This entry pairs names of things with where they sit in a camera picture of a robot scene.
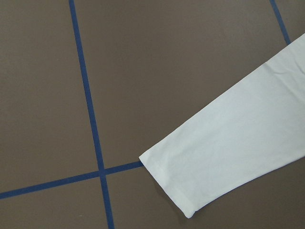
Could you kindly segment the white long-sleeve printed shirt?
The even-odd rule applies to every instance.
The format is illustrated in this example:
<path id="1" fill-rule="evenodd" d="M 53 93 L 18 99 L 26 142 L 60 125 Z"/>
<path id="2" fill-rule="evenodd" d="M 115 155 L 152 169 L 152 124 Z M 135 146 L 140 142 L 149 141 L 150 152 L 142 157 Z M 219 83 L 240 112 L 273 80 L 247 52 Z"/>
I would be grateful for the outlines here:
<path id="1" fill-rule="evenodd" d="M 305 38 L 300 36 L 139 159 L 190 218 L 304 155 Z"/>

